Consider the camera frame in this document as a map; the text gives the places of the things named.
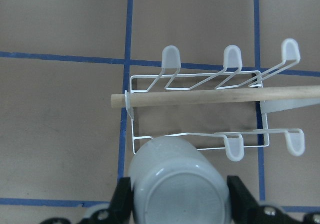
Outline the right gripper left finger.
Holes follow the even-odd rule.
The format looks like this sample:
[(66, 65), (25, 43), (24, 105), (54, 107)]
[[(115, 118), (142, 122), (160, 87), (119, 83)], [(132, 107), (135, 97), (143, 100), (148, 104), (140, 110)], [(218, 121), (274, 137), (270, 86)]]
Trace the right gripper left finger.
[(133, 192), (131, 178), (119, 179), (110, 206), (111, 224), (128, 224), (133, 210)]

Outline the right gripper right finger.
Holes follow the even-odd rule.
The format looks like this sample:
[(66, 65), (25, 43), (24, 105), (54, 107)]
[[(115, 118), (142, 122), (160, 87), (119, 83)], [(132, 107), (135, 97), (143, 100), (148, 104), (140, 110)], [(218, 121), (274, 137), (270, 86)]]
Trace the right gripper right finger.
[(227, 176), (231, 217), (235, 224), (253, 224), (259, 204), (239, 176)]

